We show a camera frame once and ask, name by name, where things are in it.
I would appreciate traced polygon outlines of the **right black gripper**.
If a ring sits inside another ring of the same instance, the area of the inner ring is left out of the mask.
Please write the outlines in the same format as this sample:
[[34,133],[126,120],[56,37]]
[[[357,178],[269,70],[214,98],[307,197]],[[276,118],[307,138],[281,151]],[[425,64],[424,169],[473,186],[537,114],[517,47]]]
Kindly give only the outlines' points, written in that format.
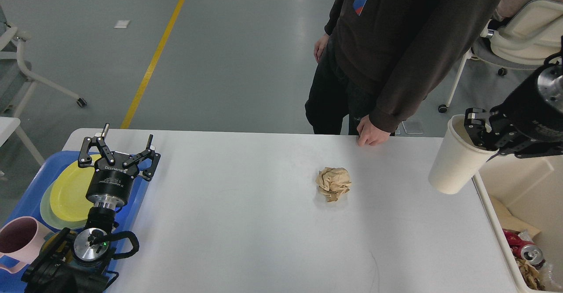
[[[511,141],[513,126],[537,141]],[[537,68],[490,111],[466,109],[464,128],[473,145],[499,150],[499,155],[519,159],[562,155],[562,66]]]

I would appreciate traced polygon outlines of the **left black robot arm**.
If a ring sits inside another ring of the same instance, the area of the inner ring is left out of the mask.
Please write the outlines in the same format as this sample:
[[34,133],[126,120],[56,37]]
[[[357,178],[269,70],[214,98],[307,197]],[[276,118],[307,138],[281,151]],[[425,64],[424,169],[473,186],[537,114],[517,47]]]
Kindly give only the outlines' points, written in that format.
[[113,260],[132,257],[139,241],[132,231],[117,231],[116,214],[128,204],[134,180],[151,181],[161,155],[152,145],[138,154],[111,151],[100,135],[85,137],[77,159],[80,168],[93,168],[86,199],[93,206],[79,233],[65,227],[50,237],[22,275],[26,293],[102,293],[118,278],[109,270]]

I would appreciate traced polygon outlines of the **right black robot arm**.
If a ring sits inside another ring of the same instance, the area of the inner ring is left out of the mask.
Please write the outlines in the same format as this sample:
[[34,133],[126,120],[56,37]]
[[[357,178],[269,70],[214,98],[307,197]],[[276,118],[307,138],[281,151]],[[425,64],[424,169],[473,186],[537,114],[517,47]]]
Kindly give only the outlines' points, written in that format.
[[468,108],[463,126],[475,147],[496,155],[562,155],[562,52],[549,55],[500,105]]

